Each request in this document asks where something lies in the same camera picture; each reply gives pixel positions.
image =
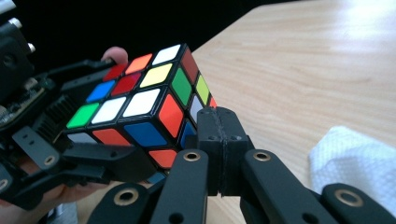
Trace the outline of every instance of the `wooden table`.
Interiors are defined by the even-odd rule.
[[[218,105],[256,148],[310,187],[310,150],[336,125],[396,146],[396,2],[257,7],[193,53]],[[78,203],[85,223],[104,191]],[[207,223],[244,223],[238,198],[210,198]]]

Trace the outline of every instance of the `puzzle cube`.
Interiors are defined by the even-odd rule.
[[[216,102],[181,44],[112,67],[64,133],[73,142],[140,146],[166,170],[206,106]]]

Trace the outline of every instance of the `white paper towel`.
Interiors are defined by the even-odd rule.
[[[348,184],[396,217],[396,148],[337,126],[311,150],[309,160],[313,191],[320,194],[326,185]]]

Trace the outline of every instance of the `white sticker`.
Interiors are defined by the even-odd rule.
[[[14,2],[11,0],[0,0],[0,14],[5,13],[12,8],[16,7]]]

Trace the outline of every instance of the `human hand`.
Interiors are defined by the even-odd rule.
[[[115,63],[128,63],[128,54],[122,48],[112,47],[104,53],[102,60],[106,59],[112,59]],[[22,159],[20,161],[20,167],[28,174],[38,169],[35,163],[29,158]],[[85,186],[76,185],[72,188],[66,185],[60,185],[46,192],[43,195],[41,203],[35,209],[29,211],[0,200],[0,223],[37,223],[40,218],[59,204],[78,201],[105,187],[107,185],[96,183],[88,183]]]

